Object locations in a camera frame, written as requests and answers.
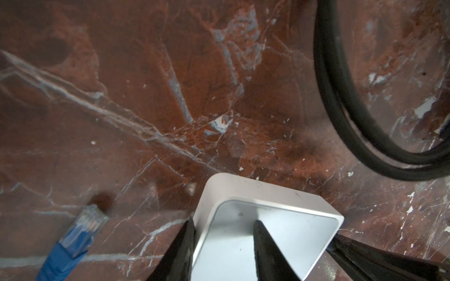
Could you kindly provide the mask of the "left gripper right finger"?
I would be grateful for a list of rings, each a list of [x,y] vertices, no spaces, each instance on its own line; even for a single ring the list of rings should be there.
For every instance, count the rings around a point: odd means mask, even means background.
[[[300,281],[262,221],[253,226],[258,281]]]

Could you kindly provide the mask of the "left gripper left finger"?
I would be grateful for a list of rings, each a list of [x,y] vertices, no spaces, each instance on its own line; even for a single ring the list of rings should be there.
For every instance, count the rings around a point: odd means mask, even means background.
[[[188,219],[146,281],[190,281],[196,246],[193,219]]]

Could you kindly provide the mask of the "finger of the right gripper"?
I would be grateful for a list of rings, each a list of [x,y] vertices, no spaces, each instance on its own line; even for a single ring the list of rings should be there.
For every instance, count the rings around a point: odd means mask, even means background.
[[[326,251],[354,281],[448,281],[450,265],[383,251],[335,235]]]

